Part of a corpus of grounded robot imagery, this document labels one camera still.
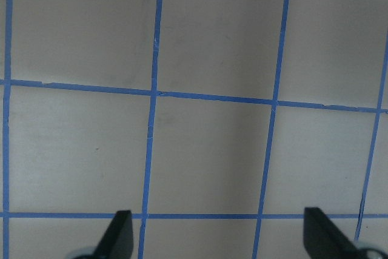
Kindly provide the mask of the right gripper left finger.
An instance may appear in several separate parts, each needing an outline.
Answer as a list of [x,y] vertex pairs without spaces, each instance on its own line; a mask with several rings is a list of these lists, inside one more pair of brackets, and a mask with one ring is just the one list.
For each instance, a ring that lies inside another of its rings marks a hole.
[[133,248],[132,213],[130,210],[119,210],[93,251],[92,258],[130,259]]

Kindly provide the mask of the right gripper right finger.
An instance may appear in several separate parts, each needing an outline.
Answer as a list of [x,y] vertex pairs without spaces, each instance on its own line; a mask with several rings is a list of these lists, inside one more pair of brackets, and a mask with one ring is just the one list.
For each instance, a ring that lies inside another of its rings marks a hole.
[[363,253],[318,207],[304,209],[303,245],[312,259],[363,258]]

